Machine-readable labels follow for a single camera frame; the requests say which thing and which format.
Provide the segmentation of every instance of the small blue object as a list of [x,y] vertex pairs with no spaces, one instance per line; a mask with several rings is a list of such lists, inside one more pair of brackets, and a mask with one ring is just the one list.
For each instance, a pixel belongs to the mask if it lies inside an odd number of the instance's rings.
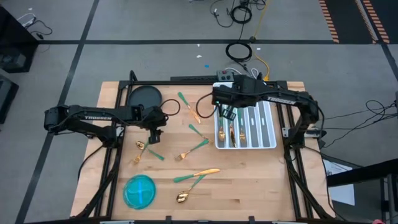
[[156,195],[154,181],[147,175],[136,175],[124,186],[123,199],[134,209],[143,209],[152,203]]

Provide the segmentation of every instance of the black plate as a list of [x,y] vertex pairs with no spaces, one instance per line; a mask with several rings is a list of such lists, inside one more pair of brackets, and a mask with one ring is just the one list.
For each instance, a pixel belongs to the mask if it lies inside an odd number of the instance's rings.
[[153,86],[140,86],[129,95],[129,106],[144,106],[144,109],[151,106],[160,106],[162,94]]

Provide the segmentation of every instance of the white cable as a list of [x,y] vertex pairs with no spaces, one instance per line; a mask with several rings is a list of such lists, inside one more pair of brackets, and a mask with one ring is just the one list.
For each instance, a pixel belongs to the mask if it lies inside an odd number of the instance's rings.
[[36,20],[36,15],[34,13],[27,13],[23,16],[21,16],[20,18],[17,19],[17,21],[19,21],[20,19],[22,19],[23,17],[27,16],[27,15],[33,15],[33,18],[29,21],[27,21],[26,23],[22,24],[23,27],[26,27],[27,25],[32,24],[35,20]]
[[235,68],[225,68],[224,70],[227,70],[227,69],[234,70],[235,72],[238,72],[240,75],[242,75],[242,73],[240,71],[236,70]]
[[[234,70],[234,71],[237,72],[238,74],[242,75],[242,73],[241,73],[240,71],[236,70],[235,68],[224,68],[224,70],[227,70],[227,69]],[[253,76],[254,79],[256,79],[257,76],[254,75],[253,71],[256,71],[256,72],[257,72],[257,75],[259,75],[259,71],[258,71],[256,68],[252,68],[252,69],[250,70],[251,75]]]
[[251,76],[253,76],[254,79],[256,79],[257,76],[260,74],[259,71],[258,71],[256,68],[252,68],[252,69],[250,70],[250,72],[251,72]]

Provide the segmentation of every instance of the gray floor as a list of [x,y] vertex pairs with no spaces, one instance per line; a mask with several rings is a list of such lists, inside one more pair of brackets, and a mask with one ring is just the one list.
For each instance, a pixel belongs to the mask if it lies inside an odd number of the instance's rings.
[[[241,26],[219,27],[209,13],[210,2],[100,0],[88,39],[238,38]],[[4,7],[15,17],[35,13],[54,29],[46,39],[78,40],[92,3],[93,0],[13,0],[4,1]],[[230,4],[231,1],[216,3],[222,23],[229,22],[225,7]],[[319,7],[317,0],[273,0],[258,38],[330,40]],[[260,12],[254,9],[253,14],[243,38],[251,36],[257,26]],[[39,47],[29,73],[4,74],[20,88],[6,123],[0,126],[0,223],[15,222],[44,142],[43,112],[57,104],[77,46],[51,45],[43,52],[48,47]],[[213,75],[225,67],[241,70],[225,55],[225,47],[224,44],[85,45],[66,104],[95,106],[101,83],[125,80],[131,69],[139,80]],[[398,90],[398,82],[379,45],[264,44],[255,45],[257,48],[260,48],[257,54],[271,67],[271,80],[304,81],[326,117],[363,110],[367,100],[389,105]],[[389,48],[398,58],[398,46]],[[232,51],[239,55],[240,49]],[[266,71],[257,60],[250,61],[248,67]],[[371,113],[363,113],[333,119],[325,127],[352,128],[370,116]],[[351,133],[324,152],[361,165],[397,158],[397,126],[396,119],[383,121]],[[331,143],[342,134],[344,131],[329,131],[324,140]],[[68,218],[86,142],[79,134],[54,138],[26,222]],[[377,182],[356,185],[357,206],[339,203],[335,206],[340,213],[356,220],[379,218],[378,188]]]

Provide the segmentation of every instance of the orange striped tape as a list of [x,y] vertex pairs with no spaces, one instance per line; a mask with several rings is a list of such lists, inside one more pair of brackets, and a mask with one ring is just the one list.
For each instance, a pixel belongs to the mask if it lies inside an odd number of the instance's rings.
[[355,1],[355,4],[356,4],[356,7],[358,8],[359,12],[361,13],[362,20],[365,23],[366,28],[368,29],[368,32],[370,33],[370,35],[372,37],[372,43],[375,44],[376,43],[376,37],[373,35],[372,29],[371,29],[370,25],[368,24],[368,21],[366,20],[366,17],[364,15],[363,11],[361,10],[361,6],[359,6],[359,3],[357,2],[357,0],[354,0],[354,1]]
[[369,15],[371,16],[371,19],[372,19],[374,25],[376,25],[376,29],[379,32],[381,39],[383,40],[383,42],[389,44],[390,37],[387,35],[386,31],[384,30],[384,27],[381,24],[379,16],[375,12],[375,10],[372,6],[372,3],[370,2],[370,0],[363,0],[363,3],[365,4],[366,10],[368,11]]
[[330,17],[329,9],[326,6],[325,0],[319,0],[319,5],[321,5],[323,16],[326,19],[326,23],[328,24],[328,28],[330,31],[331,38],[333,39],[334,43],[340,43],[338,39],[338,34],[335,29],[335,25]]

